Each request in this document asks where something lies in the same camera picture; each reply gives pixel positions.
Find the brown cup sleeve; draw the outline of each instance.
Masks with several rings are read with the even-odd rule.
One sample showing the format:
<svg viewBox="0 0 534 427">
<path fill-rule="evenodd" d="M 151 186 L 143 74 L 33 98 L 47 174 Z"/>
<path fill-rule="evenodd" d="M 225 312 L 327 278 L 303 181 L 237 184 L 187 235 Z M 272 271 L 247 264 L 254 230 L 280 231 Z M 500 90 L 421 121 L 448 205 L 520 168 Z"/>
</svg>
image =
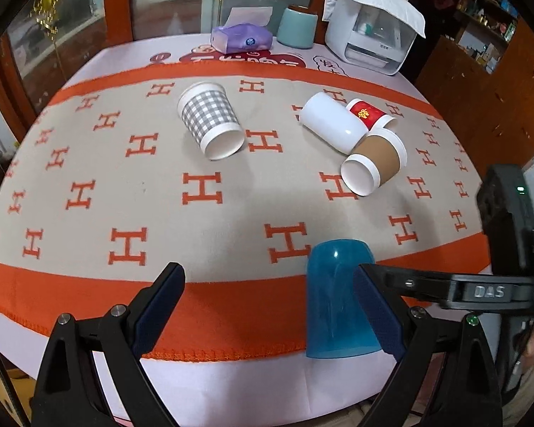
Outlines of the brown cup sleeve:
<svg viewBox="0 0 534 427">
<path fill-rule="evenodd" d="M 400 171 L 400 157 L 396 148 L 386 139 L 377 135 L 366 136 L 351 154 L 368 157 L 380 174 L 380 186 L 391 180 Z"/>
</svg>

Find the purple tissue package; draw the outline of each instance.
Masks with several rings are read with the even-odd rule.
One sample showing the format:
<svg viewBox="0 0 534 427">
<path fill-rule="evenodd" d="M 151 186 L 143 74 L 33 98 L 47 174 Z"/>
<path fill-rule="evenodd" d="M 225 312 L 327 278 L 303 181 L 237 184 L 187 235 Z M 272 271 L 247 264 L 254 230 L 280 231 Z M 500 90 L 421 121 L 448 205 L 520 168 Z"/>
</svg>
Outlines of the purple tissue package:
<svg viewBox="0 0 534 427">
<path fill-rule="evenodd" d="M 245 22 L 212 30 L 212 47 L 224 54 L 270 49 L 273 34 L 265 27 Z"/>
</svg>

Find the orange border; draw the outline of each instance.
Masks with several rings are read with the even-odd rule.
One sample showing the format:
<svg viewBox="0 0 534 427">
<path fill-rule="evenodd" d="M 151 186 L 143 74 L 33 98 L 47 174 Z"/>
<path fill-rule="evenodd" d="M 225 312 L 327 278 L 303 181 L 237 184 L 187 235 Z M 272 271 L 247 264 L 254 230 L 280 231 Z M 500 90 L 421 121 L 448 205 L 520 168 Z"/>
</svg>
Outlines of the orange border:
<svg viewBox="0 0 534 427">
<path fill-rule="evenodd" d="M 377 96 L 405 107 L 409 107 L 424 114 L 442 120 L 441 114 L 428 102 L 413 98 L 399 91 L 391 90 L 365 80 L 337 75 L 320 70 L 281 66 L 274 64 L 260 64 L 258 62 L 233 61 L 199 61 L 177 62 L 174 64 L 151 64 L 138 69 L 126 70 L 116 74 L 97 77 L 91 80 L 71 85 L 59 90 L 49 105 L 59 104 L 74 96 L 84 96 L 107 88 L 132 85 L 148 80 L 160 80 L 187 77 L 226 77 L 228 75 L 243 75 L 254 78 L 281 78 L 296 80 L 317 86 L 330 86 L 357 93 Z"/>
<path fill-rule="evenodd" d="M 478 273 L 490 262 L 478 233 L 424 252 L 379 262 L 447 273 Z M 101 316 L 128 304 L 149 283 L 87 279 L 0 264 L 0 313 L 51 333 L 62 312 Z M 306 277 L 188 283 L 154 351 L 148 356 L 187 362 L 266 358 L 305 349 Z"/>
</svg>

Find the table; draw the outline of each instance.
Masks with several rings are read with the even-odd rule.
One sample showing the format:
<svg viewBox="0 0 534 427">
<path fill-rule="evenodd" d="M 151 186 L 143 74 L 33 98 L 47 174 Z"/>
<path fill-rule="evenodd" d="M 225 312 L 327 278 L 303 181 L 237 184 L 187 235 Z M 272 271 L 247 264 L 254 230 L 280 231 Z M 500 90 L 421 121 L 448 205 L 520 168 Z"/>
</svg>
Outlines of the table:
<svg viewBox="0 0 534 427">
<path fill-rule="evenodd" d="M 0 189 L 0 351 L 35 377 L 57 315 L 100 316 L 177 261 L 185 293 L 142 363 L 180 425 L 280 425 L 376 394 L 394 366 L 384 352 L 304 355 L 310 246 L 353 237 L 383 264 L 478 273 L 489 259 L 477 172 L 399 75 L 341 64 L 324 47 L 320 64 L 299 53 L 309 68 L 280 65 L 294 62 L 281 45 L 257 56 L 276 62 L 171 62 L 157 51 L 194 41 L 100 53 L 30 129 Z M 176 113 L 202 79 L 224 85 L 246 129 L 225 160 L 206 160 Z M 319 91 L 397 116 L 407 168 L 368 197 L 349 192 L 344 157 L 297 121 Z M 95 360 L 113 413 L 127 418 Z"/>
</svg>

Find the teal jar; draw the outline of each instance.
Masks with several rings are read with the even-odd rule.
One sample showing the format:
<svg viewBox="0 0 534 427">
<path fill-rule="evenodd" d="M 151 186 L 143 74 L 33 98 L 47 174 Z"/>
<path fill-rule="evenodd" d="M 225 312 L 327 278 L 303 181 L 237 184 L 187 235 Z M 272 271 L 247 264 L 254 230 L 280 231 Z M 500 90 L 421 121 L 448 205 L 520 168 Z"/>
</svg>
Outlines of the teal jar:
<svg viewBox="0 0 534 427">
<path fill-rule="evenodd" d="M 287 47 L 308 49 L 314 45 L 314 32 L 318 16 L 305 6 L 289 5 L 285 8 L 277 41 Z"/>
</svg>

